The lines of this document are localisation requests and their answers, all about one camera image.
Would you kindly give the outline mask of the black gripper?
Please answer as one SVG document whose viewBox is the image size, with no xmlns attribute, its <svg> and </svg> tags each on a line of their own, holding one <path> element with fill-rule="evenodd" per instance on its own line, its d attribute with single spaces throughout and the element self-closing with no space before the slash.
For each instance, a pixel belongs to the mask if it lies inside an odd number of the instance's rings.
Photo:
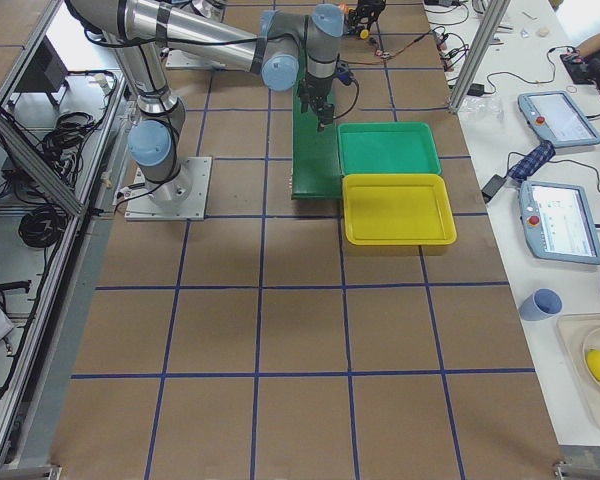
<svg viewBox="0 0 600 480">
<path fill-rule="evenodd" d="M 353 10 L 353 26 L 370 30 L 384 11 L 384 0 L 358 0 Z"/>
<path fill-rule="evenodd" d="M 317 117 L 317 132 L 322 132 L 325 125 L 330 125 L 334 119 L 334 104 L 328 99 L 331 86 L 330 79 L 302 79 L 298 84 L 300 111 L 307 113 L 312 110 Z"/>
</svg>

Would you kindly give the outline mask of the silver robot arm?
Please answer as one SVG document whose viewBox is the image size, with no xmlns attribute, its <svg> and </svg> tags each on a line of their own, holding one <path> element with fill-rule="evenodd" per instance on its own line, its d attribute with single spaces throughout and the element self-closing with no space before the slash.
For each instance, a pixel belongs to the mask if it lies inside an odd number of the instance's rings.
<svg viewBox="0 0 600 480">
<path fill-rule="evenodd" d="M 177 210 L 192 194 L 194 175 L 177 156 L 184 104 L 166 79 L 171 69 L 234 69 L 261 78 L 272 91 L 297 90 L 317 128 L 335 119 L 329 99 L 339 62 L 344 17 L 335 5 L 308 14 L 266 10 L 256 33 L 222 21 L 223 1 L 69 1 L 88 40 L 114 51 L 140 110 L 127 151 L 145 193 L 129 203 Z"/>
</svg>

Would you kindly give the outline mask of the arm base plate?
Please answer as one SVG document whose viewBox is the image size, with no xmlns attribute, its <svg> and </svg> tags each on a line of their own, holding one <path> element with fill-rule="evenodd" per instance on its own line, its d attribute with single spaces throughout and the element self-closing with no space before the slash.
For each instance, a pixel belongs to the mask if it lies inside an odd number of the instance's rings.
<svg viewBox="0 0 600 480">
<path fill-rule="evenodd" d="M 212 158 L 180 157 L 178 176 L 154 190 L 155 185 L 146 183 L 139 167 L 135 182 L 142 186 L 125 198 L 124 217 L 128 221 L 201 221 L 205 217 Z"/>
<path fill-rule="evenodd" d="M 166 68 L 171 70 L 209 70 L 214 69 L 216 63 L 198 55 L 172 49 L 167 54 Z"/>
</svg>

